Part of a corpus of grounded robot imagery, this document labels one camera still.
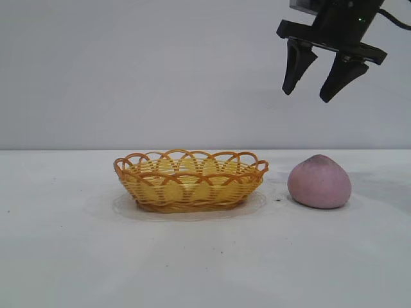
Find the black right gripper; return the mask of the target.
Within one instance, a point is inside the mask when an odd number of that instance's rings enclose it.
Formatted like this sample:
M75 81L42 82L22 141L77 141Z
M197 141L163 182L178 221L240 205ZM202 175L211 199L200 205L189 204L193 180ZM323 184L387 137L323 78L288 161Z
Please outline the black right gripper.
M318 58L313 46L337 53L319 94L325 103L368 71L364 61L382 64L387 53L362 42L382 4L375 0L290 1L290 8L312 14L315 19L312 25L280 22L277 34L288 39L283 92L290 95Z

